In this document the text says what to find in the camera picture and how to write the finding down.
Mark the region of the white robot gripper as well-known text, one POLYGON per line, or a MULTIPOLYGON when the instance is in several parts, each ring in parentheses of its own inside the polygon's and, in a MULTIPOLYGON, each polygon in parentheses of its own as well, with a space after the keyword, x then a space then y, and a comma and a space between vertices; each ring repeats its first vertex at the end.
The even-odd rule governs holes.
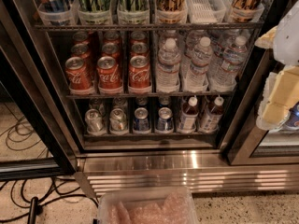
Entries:
MULTIPOLYGON (((271 28, 254 45, 261 49, 273 48, 275 60, 284 65, 299 65, 299 1, 281 19, 278 28, 271 28)), ((299 66, 287 66, 276 76, 263 119, 279 125, 298 101, 299 66)))

